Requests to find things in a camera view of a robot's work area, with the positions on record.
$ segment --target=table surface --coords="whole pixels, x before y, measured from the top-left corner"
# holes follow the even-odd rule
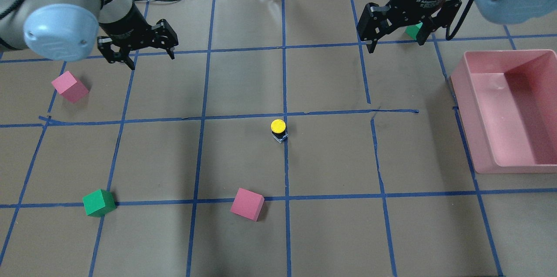
[[[398,29],[368,54],[369,1],[138,3],[180,45],[135,72],[4,53],[0,276],[553,275],[557,175],[475,174],[448,77],[464,51],[557,49],[557,14],[473,7],[453,41]],[[76,104],[64,71],[90,88]],[[229,211],[240,187],[266,198],[257,222]]]

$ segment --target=pink plastic container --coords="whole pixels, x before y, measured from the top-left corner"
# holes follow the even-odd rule
[[[557,172],[555,51],[467,51],[451,79],[476,172]]]

